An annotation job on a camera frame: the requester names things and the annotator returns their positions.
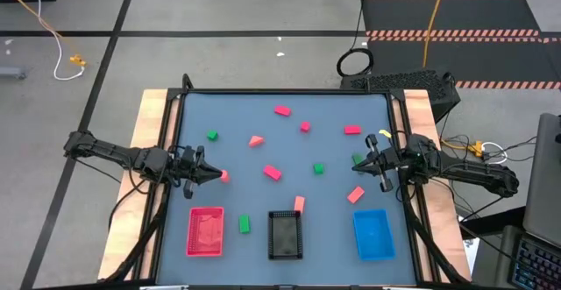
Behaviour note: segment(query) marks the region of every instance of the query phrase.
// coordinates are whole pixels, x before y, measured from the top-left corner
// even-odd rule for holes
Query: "small orange object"
[[[252,139],[249,140],[249,146],[254,147],[254,146],[262,144],[264,141],[265,141],[265,139],[263,139],[263,137],[252,136]]]
[[[230,175],[228,174],[228,171],[222,170],[222,176],[220,176],[220,180],[223,183],[230,182]]]
[[[306,201],[306,198],[302,197],[302,196],[296,196],[295,199],[295,211],[300,211],[300,214],[304,213],[304,202]]]
[[[357,186],[354,190],[347,196],[347,199],[351,203],[357,202],[357,200],[365,193],[365,190],[362,187]]]

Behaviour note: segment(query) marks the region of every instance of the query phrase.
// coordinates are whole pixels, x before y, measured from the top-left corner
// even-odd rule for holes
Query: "black floor mat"
[[[365,0],[368,31],[426,30],[437,0]],[[523,0],[441,0],[433,30],[539,30]]]
[[[428,68],[445,68],[452,72],[460,87],[466,83],[469,88],[501,87],[508,82],[520,82],[517,88],[527,82],[525,88],[537,88],[540,82],[552,82],[550,88],[559,82],[557,71],[541,39],[534,42],[489,42],[431,41],[428,54]],[[374,55],[375,74],[399,73],[422,67],[423,41],[368,42]]]

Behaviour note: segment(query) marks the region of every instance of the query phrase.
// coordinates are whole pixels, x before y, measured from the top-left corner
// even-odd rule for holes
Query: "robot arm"
[[[175,186],[179,186],[179,180],[189,180],[183,188],[187,199],[193,196],[193,183],[201,185],[222,175],[222,171],[205,162],[203,146],[196,150],[187,146],[181,156],[174,156],[156,146],[125,148],[98,140],[89,131],[74,131],[64,150],[65,156],[72,159],[95,156],[115,162],[123,169],[139,173],[143,180],[170,182]]]

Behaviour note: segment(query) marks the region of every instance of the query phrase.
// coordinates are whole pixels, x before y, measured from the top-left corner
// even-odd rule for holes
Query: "blue plastic tray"
[[[389,228],[386,210],[355,211],[352,219],[360,259],[395,258],[394,238]]]

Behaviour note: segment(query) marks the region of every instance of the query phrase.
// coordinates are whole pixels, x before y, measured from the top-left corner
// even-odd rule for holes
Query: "black metal frame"
[[[405,129],[406,136],[411,134],[411,129],[408,122],[408,112],[405,105],[405,99],[403,90],[370,90],[369,87],[366,89],[358,89],[358,90],[342,90],[342,89],[284,89],[284,88],[193,88],[193,85],[190,79],[184,75],[183,77],[183,88],[170,88],[167,91],[167,98],[166,98],[166,105],[164,108],[164,116],[162,117],[161,127],[160,127],[160,136],[158,141],[158,146],[162,147],[166,140],[167,131],[168,131],[168,123],[169,123],[169,116],[171,113],[172,104],[174,101],[178,102],[178,110],[177,110],[177,118],[175,119],[175,126],[174,132],[172,136],[172,145],[177,144],[179,138],[179,129],[181,128],[182,124],[182,117],[183,117],[183,109],[185,98],[189,93],[198,93],[198,94],[259,94],[259,95],[383,95],[386,97],[387,100],[387,114],[389,117],[390,128],[392,132],[397,131],[397,123],[394,116],[394,108],[393,108],[393,100],[395,99],[401,109],[401,120],[403,121],[403,126]],[[399,138],[395,138],[396,145],[401,147]],[[400,184],[403,184],[402,177],[400,176]],[[403,184],[401,188],[405,188],[407,190],[407,186]],[[156,189],[157,186],[154,184],[150,184],[150,193],[147,197],[148,201],[145,207],[145,213],[143,215],[143,223],[140,234],[145,232],[146,227],[153,216],[153,206],[155,203],[156,197]],[[169,192],[169,186],[164,187],[164,194],[162,195],[161,203],[165,203],[165,209],[167,209],[167,204],[169,203],[169,195],[165,195]],[[423,226],[425,229],[430,233],[430,223],[428,217],[428,211],[426,207],[426,203],[424,200],[424,193],[421,187],[416,189],[416,199],[418,201],[419,213],[422,219]],[[409,238],[409,245],[411,251],[411,258],[413,261],[413,268],[415,274],[415,282],[417,285],[424,283],[423,279],[423,269],[421,266],[421,259],[418,250],[418,244],[416,239],[416,233],[413,227],[410,225],[411,219],[409,219],[409,214],[406,212],[406,206],[403,203],[403,211],[406,217],[407,223],[407,230],[408,230],[408,238]],[[156,231],[156,237],[154,239],[154,246],[153,246],[153,255],[152,261],[150,266],[150,274],[149,279],[155,280],[158,274],[158,268],[160,266],[160,252],[161,252],[161,245],[162,245],[162,235],[165,229],[165,217],[162,220],[161,226]],[[144,256],[140,256],[137,263],[133,268],[133,275],[134,279],[140,278],[140,271],[142,269]],[[435,260],[430,256],[430,270],[431,270],[431,277],[432,280],[440,282],[440,271],[437,268],[437,264]]]

